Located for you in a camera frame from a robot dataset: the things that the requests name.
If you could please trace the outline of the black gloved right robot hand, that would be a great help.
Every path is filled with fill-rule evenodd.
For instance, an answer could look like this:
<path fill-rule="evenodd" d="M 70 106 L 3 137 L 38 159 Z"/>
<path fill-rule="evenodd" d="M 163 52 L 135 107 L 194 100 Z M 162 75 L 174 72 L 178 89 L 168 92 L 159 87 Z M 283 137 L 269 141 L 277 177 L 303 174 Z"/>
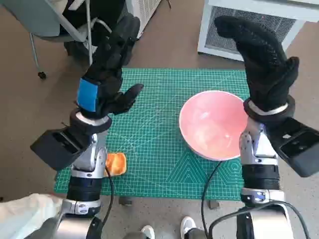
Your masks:
<path fill-rule="evenodd" d="M 299 58 L 288 58 L 275 33 L 250 20 L 219 16 L 219 36 L 233 39 L 246 71 L 250 99 L 264 112 L 287 103 L 289 88 L 298 77 Z"/>

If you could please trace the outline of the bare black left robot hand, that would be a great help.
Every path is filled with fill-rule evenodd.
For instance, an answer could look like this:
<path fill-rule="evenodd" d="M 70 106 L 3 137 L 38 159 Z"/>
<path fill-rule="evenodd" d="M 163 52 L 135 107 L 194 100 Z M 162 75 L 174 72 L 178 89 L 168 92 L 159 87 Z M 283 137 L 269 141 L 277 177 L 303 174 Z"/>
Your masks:
<path fill-rule="evenodd" d="M 143 84 L 135 84 L 124 93 L 120 88 L 123 66 L 131 58 L 139 29 L 139 18 L 126 15 L 99 44 L 77 91 L 77 106 L 84 117 L 100 119 L 108 114 L 123 114 L 133 106 Z"/>

